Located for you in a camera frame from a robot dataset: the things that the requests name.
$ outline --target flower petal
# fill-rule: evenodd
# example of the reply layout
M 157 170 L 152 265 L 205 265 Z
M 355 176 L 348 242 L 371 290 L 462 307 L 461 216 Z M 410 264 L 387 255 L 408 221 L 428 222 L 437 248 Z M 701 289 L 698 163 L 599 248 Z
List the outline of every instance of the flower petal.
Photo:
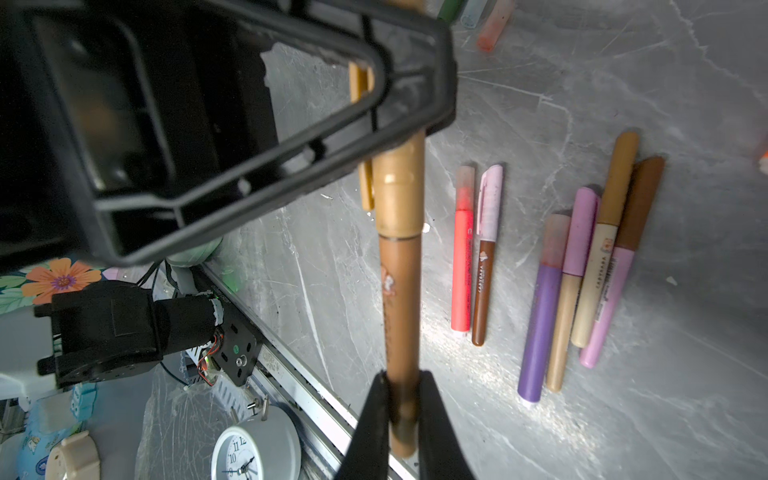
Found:
M 44 291 L 51 288 L 51 283 L 43 283 L 43 282 L 33 282 L 33 283 L 26 283 L 25 285 L 22 285 L 22 293 L 24 293 L 24 296 L 37 296 L 43 293 Z
M 53 287 L 49 288 L 42 295 L 38 295 L 37 297 L 35 297 L 35 299 L 32 300 L 32 304 L 42 305 L 43 303 L 50 303 L 51 297 L 53 296 L 53 292 L 54 292 L 54 288 Z
M 55 279 L 56 277 L 53 276 L 53 272 L 42 266 L 36 266 L 31 272 L 27 273 L 27 280 L 32 280 L 33 282 L 52 282 Z
M 53 273 L 54 278 L 59 278 L 60 276 L 69 275 L 72 260 L 69 260 L 67 257 L 57 258 L 48 262 L 48 265 L 51 266 L 51 273 Z
M 98 270 L 89 270 L 88 272 L 83 272 L 73 276 L 75 283 L 78 285 L 82 283 L 83 286 L 101 280 L 101 272 Z
M 90 265 L 82 263 L 80 260 L 78 260 L 77 262 L 74 263 L 74 265 L 72 265 L 71 270 L 69 270 L 69 274 L 72 276 L 77 276 L 83 272 L 89 271 L 90 269 L 91 269 Z

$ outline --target alarm clock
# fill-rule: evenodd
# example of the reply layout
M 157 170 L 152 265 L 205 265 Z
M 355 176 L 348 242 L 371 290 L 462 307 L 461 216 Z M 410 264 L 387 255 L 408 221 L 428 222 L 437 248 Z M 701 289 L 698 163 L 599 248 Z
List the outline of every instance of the alarm clock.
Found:
M 272 406 L 219 436 L 210 480 L 297 480 L 301 449 L 288 414 Z

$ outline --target golden brown pen cap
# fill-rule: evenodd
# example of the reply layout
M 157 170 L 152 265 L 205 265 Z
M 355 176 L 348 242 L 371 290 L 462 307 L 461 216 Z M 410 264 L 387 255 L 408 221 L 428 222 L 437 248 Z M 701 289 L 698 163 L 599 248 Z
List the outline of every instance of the golden brown pen cap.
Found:
M 651 157 L 634 167 L 630 182 L 627 206 L 616 236 L 616 247 L 637 250 L 643 235 L 645 221 L 654 202 L 666 162 L 662 157 Z
M 625 131 L 616 139 L 611 166 L 608 168 L 608 180 L 605 182 L 605 191 L 598 211 L 598 223 L 618 227 L 621 222 L 632 165 L 639 146 L 640 135 L 637 132 Z

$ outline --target mint green object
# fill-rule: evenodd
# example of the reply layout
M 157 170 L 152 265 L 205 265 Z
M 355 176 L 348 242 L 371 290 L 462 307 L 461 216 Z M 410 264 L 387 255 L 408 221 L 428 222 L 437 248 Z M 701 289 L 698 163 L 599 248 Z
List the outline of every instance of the mint green object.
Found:
M 191 266 L 200 265 L 216 250 L 216 247 L 221 243 L 221 237 L 211 240 L 208 243 L 204 243 L 199 247 L 190 248 L 183 252 L 175 253 L 169 256 L 166 260 L 171 266 L 180 266 L 182 268 L 189 268 Z

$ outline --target beige marker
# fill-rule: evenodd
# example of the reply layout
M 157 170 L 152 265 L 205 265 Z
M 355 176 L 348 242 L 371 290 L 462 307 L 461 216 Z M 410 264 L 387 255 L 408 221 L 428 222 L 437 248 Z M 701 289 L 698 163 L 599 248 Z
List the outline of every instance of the beige marker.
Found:
M 640 137 L 634 132 L 624 132 L 616 139 L 571 331 L 571 343 L 580 348 L 587 346 L 592 334 L 594 314 L 598 311 L 605 273 L 614 250 L 614 240 L 627 200 L 632 165 L 639 144 Z

